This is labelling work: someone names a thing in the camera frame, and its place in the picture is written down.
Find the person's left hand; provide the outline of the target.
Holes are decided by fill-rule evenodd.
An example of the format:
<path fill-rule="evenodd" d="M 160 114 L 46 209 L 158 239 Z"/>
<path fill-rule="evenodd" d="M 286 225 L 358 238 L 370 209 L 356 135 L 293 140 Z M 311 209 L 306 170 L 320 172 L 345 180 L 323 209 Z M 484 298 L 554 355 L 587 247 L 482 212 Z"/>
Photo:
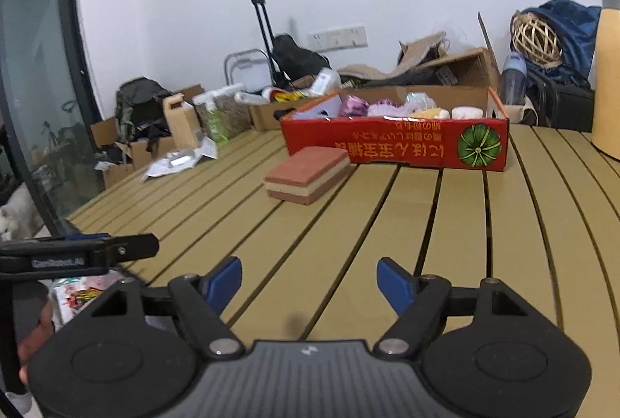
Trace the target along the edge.
<path fill-rule="evenodd" d="M 18 355 L 21 361 L 19 377 L 23 384 L 28 383 L 28 362 L 31 356 L 33 356 L 54 333 L 53 303 L 48 301 L 41 310 L 38 325 L 20 344 L 18 344 Z"/>

